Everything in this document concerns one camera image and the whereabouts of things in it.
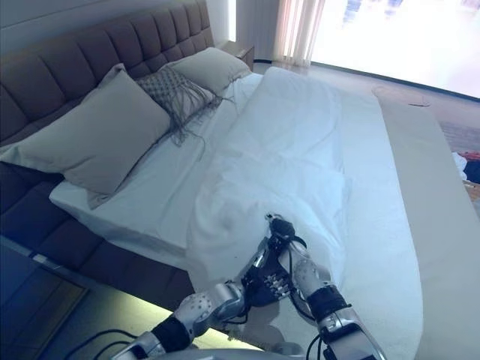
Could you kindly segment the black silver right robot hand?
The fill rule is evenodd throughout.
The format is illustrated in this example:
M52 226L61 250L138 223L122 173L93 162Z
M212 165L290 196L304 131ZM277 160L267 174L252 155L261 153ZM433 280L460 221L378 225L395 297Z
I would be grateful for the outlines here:
M268 221L271 236L281 243L290 243L296 238L293 224L279 214L268 213L265 215Z

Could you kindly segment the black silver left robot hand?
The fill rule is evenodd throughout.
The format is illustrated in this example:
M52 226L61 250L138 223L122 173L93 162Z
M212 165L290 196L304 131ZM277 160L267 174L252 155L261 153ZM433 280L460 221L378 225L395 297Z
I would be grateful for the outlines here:
M286 247L284 240L273 235L261 242L246 272L241 276L248 308L265 307L290 294L292 281L279 260Z

